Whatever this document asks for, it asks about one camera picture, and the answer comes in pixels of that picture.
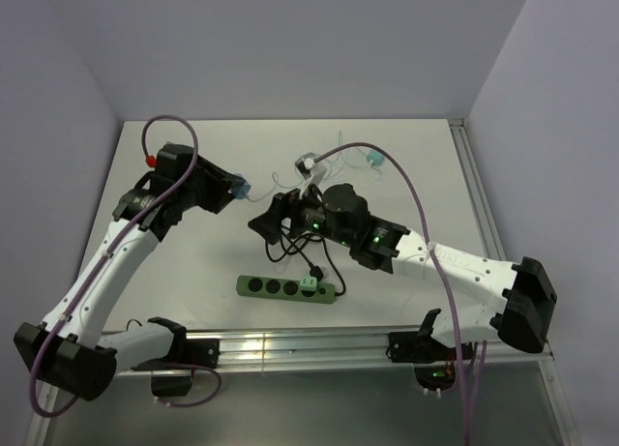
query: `aluminum frame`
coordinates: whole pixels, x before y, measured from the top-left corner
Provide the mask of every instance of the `aluminum frame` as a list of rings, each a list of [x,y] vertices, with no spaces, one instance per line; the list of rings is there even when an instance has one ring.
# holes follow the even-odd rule
[[[490,213],[486,194],[475,165],[464,128],[464,119],[449,121],[457,156],[471,199],[477,227],[482,237],[486,256],[505,260],[496,225]],[[190,331],[189,339],[220,340],[218,372],[295,372],[320,370],[351,370],[402,367],[385,356],[387,335],[396,331],[414,331],[418,326],[368,327],[337,329]],[[541,354],[525,354],[503,344],[488,342],[486,363],[537,362],[545,382],[563,444],[582,444],[565,391],[554,366],[549,344]],[[174,375],[183,371],[123,372],[118,376]],[[58,389],[44,384],[39,400],[47,409],[53,408]],[[49,420],[34,415],[24,444],[43,446]]]

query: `power strip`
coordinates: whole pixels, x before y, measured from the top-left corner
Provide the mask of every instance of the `power strip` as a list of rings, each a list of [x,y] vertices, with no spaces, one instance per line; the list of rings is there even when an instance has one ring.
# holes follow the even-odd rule
[[[333,304],[336,302],[336,286],[324,282],[320,282],[315,291],[308,291],[301,289],[298,280],[241,275],[236,281],[236,292],[239,296],[301,303]]]

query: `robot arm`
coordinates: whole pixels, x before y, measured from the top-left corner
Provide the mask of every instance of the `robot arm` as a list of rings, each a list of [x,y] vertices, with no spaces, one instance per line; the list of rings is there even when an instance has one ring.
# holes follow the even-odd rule
[[[315,171],[311,164],[305,172],[303,167],[298,168],[307,179]],[[334,185],[325,193],[315,185],[303,193],[278,193],[269,210],[250,221],[249,227],[275,244],[286,219],[290,221],[291,238],[313,232],[349,248],[350,256],[371,270],[441,283],[429,258],[433,249],[453,288],[480,303],[458,313],[463,343],[495,340],[498,336],[518,350],[543,351],[556,294],[537,260],[524,257],[520,264],[514,264],[439,244],[427,245],[421,235],[405,226],[373,216],[367,201],[348,184]],[[454,347],[451,316],[441,310],[430,311],[418,338],[424,339],[415,342],[419,347],[434,342]]]
[[[114,374],[145,361],[176,362],[185,344],[185,327],[155,317],[144,326],[102,338],[103,327],[137,268],[163,240],[168,230],[194,206],[218,214],[245,180],[199,158],[180,187],[152,209],[127,232],[113,253],[109,245],[128,223],[147,209],[157,196],[168,190],[188,170],[193,148],[166,144],[157,155],[155,170],[124,194],[114,210],[102,244],[84,268],[74,286],[41,324],[23,323],[15,333],[15,345],[29,370],[44,341],[57,322],[64,322],[49,345],[37,378],[87,401],[98,397]],[[102,255],[107,256],[103,267]],[[68,303],[77,296],[93,270],[101,267],[88,284],[70,315]]]

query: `white wall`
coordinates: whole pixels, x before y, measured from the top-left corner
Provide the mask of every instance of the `white wall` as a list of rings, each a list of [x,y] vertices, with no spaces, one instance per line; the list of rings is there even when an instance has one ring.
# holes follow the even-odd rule
[[[21,444],[28,370],[13,345],[69,289],[118,134],[46,0],[0,0],[0,442]]]
[[[550,340],[586,445],[619,437],[619,0],[528,0],[470,115],[511,259],[548,269]]]
[[[462,117],[524,0],[50,0],[117,114]]]

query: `purple cable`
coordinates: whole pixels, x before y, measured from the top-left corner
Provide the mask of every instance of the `purple cable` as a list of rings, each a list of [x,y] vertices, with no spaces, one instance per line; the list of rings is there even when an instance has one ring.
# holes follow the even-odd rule
[[[343,151],[348,148],[354,148],[354,147],[365,147],[365,148],[373,149],[374,151],[382,154],[386,159],[388,159],[391,162],[391,164],[393,164],[394,167],[398,170],[399,174],[404,179],[404,182],[406,182],[406,186],[408,187],[408,190],[411,192],[411,194],[413,195],[413,198],[415,199],[415,204],[417,205],[417,210],[419,211],[419,217],[422,222],[422,232],[424,235],[424,240],[426,241],[426,243],[429,243],[430,241],[429,231],[427,229],[426,213],[424,212],[422,201],[417,195],[417,191],[415,190],[415,187],[413,186],[413,182],[411,182],[410,178],[408,177],[408,175],[406,174],[402,166],[398,164],[398,161],[396,161],[389,153],[387,153],[386,151],[382,150],[381,148],[379,148],[378,146],[374,144],[364,143],[364,142],[354,142],[354,143],[342,144],[341,146],[338,146],[337,148],[326,152],[325,154],[316,158],[315,162],[319,163],[327,158],[330,158],[331,156],[333,156],[334,154],[340,151]],[[447,279],[447,274],[445,274],[443,267],[441,266],[440,262],[438,261],[438,258],[436,257],[436,254],[434,253],[434,250],[429,252],[429,256],[431,257],[432,262],[434,263],[434,267],[436,267],[436,272],[438,273],[438,276],[440,277],[441,282],[443,283],[443,286],[445,286],[445,291],[447,292],[447,300],[449,301],[449,308],[452,313],[452,321],[454,324],[454,339],[456,340],[457,371],[460,373],[464,373],[464,363],[463,363],[463,358],[462,358],[462,336],[460,334],[459,320],[457,319],[457,308],[456,308],[456,300],[454,299],[454,292],[452,291],[452,287],[449,284],[449,280]],[[458,385],[460,388],[460,397],[461,397],[461,402],[462,402],[462,417],[464,420],[464,430],[465,430],[465,434],[464,434],[465,443],[464,444],[468,445],[469,443],[467,442],[466,438],[469,438],[470,434],[468,432],[469,415],[468,415],[468,402],[466,400],[466,378],[462,377]]]
[[[138,222],[144,219],[144,217],[146,217],[153,209],[159,206],[167,197],[169,197],[183,183],[185,183],[185,181],[188,179],[188,177],[192,173],[193,168],[195,167],[197,163],[197,154],[198,154],[197,134],[195,133],[195,130],[193,129],[192,125],[187,120],[181,117],[177,117],[175,115],[157,115],[153,117],[152,119],[150,119],[148,122],[146,122],[146,124],[144,124],[144,128],[142,129],[142,137],[141,137],[144,156],[148,157],[148,150],[146,148],[146,132],[148,131],[149,127],[154,122],[157,122],[159,120],[174,120],[176,122],[183,124],[187,128],[187,130],[189,130],[190,134],[192,135],[192,140],[193,140],[192,160],[190,161],[190,164],[187,167],[187,170],[185,171],[185,173],[183,173],[181,178],[179,178],[178,181],[174,183],[170,188],[168,188],[165,192],[163,192],[157,198],[155,198],[155,200],[149,206],[147,206],[144,210],[140,211],[133,219],[131,219],[127,223],[127,225],[125,225],[125,227],[118,233],[118,235],[116,235],[116,238],[112,240],[109,247],[107,248],[107,254],[102,255],[101,258],[97,261],[97,263],[93,267],[93,270],[90,272],[90,274],[88,274],[88,276],[86,277],[86,280],[84,280],[84,283],[79,288],[74,298],[71,300],[71,302],[65,309],[64,316],[66,318],[68,318],[73,313],[73,311],[75,310],[75,308],[77,307],[81,299],[86,294],[86,291],[88,290],[90,285],[93,283],[97,275],[101,272],[101,270],[107,263],[108,259],[112,257],[114,251],[116,250],[120,242],[123,241],[123,239],[127,236],[127,234],[132,230],[132,228]],[[58,333],[64,326],[65,321],[66,320],[58,320],[55,323],[55,325],[52,327],[51,331],[49,332],[49,334],[43,341],[43,344],[41,345],[41,348],[39,349],[39,352],[37,353],[37,356],[35,357],[35,360],[32,364],[32,368],[30,369],[30,381],[28,385],[28,394],[29,394],[30,404],[32,405],[32,408],[37,414],[47,419],[58,417],[59,415],[64,414],[77,401],[77,397],[74,397],[66,405],[61,407],[59,410],[56,410],[54,412],[49,412],[49,411],[44,410],[39,405],[39,401],[37,399],[37,375],[39,374],[39,370],[41,369],[41,363],[43,361],[45,354],[47,353],[47,350],[49,349],[49,346],[51,345],[51,342],[53,341],[54,337],[58,335]]]
[[[162,400],[161,398],[157,398],[157,401],[160,402],[161,404],[169,405],[170,407],[198,407],[199,405],[206,404],[208,401],[214,398],[221,389],[221,375],[218,372],[214,371],[213,369],[210,369],[204,366],[196,366],[194,364],[169,363],[169,364],[165,364],[164,366],[170,369],[185,369],[188,371],[205,371],[205,372],[211,373],[217,379],[217,386],[215,387],[215,390],[213,390],[213,393],[211,393],[209,396],[207,396],[206,398],[200,401],[170,402],[170,401]]]
[[[468,362],[468,366],[466,366],[466,370],[464,371],[464,376],[468,376],[469,373],[471,373],[471,370],[473,369],[473,366],[475,365],[475,359],[476,358],[477,358],[477,343],[475,343],[475,346],[473,347],[473,357]],[[449,388],[447,388],[446,390],[441,390],[441,396],[442,395],[447,395],[448,393],[452,393],[456,389],[456,387],[457,387],[457,378],[459,376],[462,376],[462,375],[458,375],[457,371],[456,371],[456,380],[454,380],[454,384],[452,386],[450,386]],[[417,378],[415,378],[415,381],[417,381],[417,384],[413,385],[413,388],[415,388],[420,393],[425,394],[426,393],[426,388],[424,388],[419,383],[419,380],[417,380]]]
[[[484,361],[486,360],[486,350],[487,350],[487,342],[482,342],[482,355],[480,356],[480,366],[477,369],[477,374],[475,375],[475,382],[473,383],[473,391],[471,391],[471,399],[468,404],[468,438],[465,441],[468,441],[470,444],[473,431],[473,410],[475,409],[475,401],[477,400],[477,389],[480,384],[480,379],[482,378],[482,367],[484,366]]]

